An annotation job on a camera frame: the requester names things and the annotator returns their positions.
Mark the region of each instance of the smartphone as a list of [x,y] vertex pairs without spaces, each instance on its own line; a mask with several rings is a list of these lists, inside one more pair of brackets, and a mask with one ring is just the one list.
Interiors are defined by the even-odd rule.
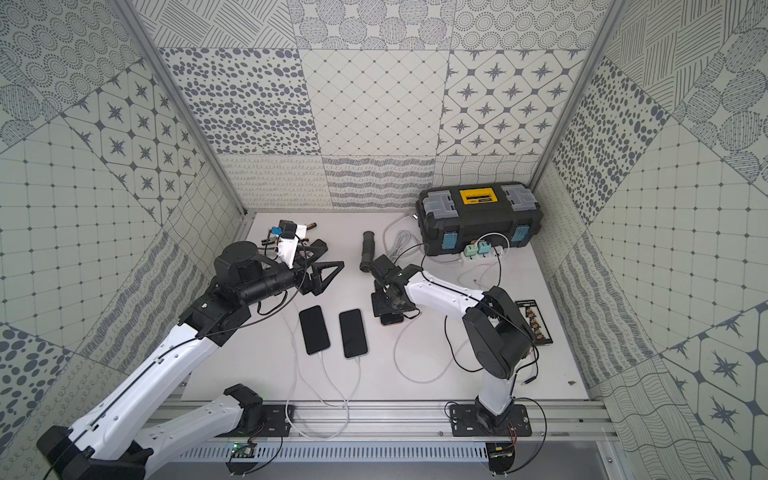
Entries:
[[362,327],[360,309],[347,310],[339,314],[341,326],[341,341],[344,345],[344,356],[348,359],[368,353],[366,331]]
[[323,310],[320,309],[320,305],[300,311],[299,322],[301,322],[301,333],[304,335],[307,355],[314,355],[331,347],[326,321],[323,318]]

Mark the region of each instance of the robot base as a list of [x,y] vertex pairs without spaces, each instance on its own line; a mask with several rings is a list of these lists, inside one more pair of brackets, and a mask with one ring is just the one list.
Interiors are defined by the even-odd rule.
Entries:
[[509,437],[509,425],[518,437],[529,437],[533,434],[531,423],[528,421],[528,410],[524,405],[511,403],[504,413],[492,419],[480,421],[479,415],[488,412],[477,402],[473,405],[451,405],[449,416],[453,419],[451,427],[455,437]]

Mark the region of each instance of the black toolbox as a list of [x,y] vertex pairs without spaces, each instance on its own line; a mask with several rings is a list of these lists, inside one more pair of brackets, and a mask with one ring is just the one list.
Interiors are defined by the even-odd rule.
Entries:
[[[427,255],[461,253],[491,232],[503,234],[512,247],[524,247],[541,229],[541,212],[533,193],[515,182],[458,185],[424,190],[416,201],[422,242]],[[483,239],[507,247],[499,235]]]

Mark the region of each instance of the yellow toolbox label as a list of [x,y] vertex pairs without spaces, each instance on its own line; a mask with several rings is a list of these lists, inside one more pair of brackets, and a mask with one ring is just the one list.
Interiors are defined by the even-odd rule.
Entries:
[[460,190],[464,205],[471,204],[489,204],[497,202],[496,194],[492,188],[472,188],[470,190]]

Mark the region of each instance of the metal corner post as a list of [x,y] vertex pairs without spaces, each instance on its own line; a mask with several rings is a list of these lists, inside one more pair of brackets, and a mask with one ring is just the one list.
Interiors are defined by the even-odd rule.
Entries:
[[139,12],[136,11],[136,8],[130,0],[109,0],[109,2],[112,9],[118,14],[120,20],[122,20],[129,35],[136,42],[144,60],[151,66],[158,83],[165,88],[171,104],[173,104],[176,109],[177,115],[187,124],[197,148],[199,148],[200,152],[205,156],[210,169],[227,192],[227,196],[237,206],[240,214],[244,215],[247,210],[243,201],[240,199],[234,185],[232,185],[229,177],[221,167],[216,152],[208,143],[208,139],[200,128],[200,124],[197,123],[197,119],[194,117],[187,101],[184,100],[184,96],[177,88],[176,82],[168,71],[165,62],[160,57],[160,52],[157,50],[157,46],[155,46],[152,38],[150,38],[147,31],[144,29],[144,23],[141,21]]
[[544,175],[544,171],[551,163],[566,130],[571,124],[571,119],[573,119],[576,114],[576,109],[581,103],[584,93],[592,82],[594,73],[600,66],[603,54],[605,53],[608,44],[611,42],[616,29],[621,23],[621,19],[624,17],[624,13],[627,11],[627,6],[631,1],[632,0],[613,0],[611,7],[605,12],[603,24],[598,29],[598,34],[595,36],[592,46],[589,49],[589,53],[587,54],[587,58],[584,60],[584,68],[581,69],[581,74],[574,84],[571,96],[568,97],[565,102],[563,115],[560,117],[560,121],[554,129],[552,137],[549,139],[549,143],[547,143],[547,146],[544,149],[544,153],[541,154],[541,162],[536,168],[533,179],[531,180],[531,191],[535,192],[538,183],[541,181],[541,177]]

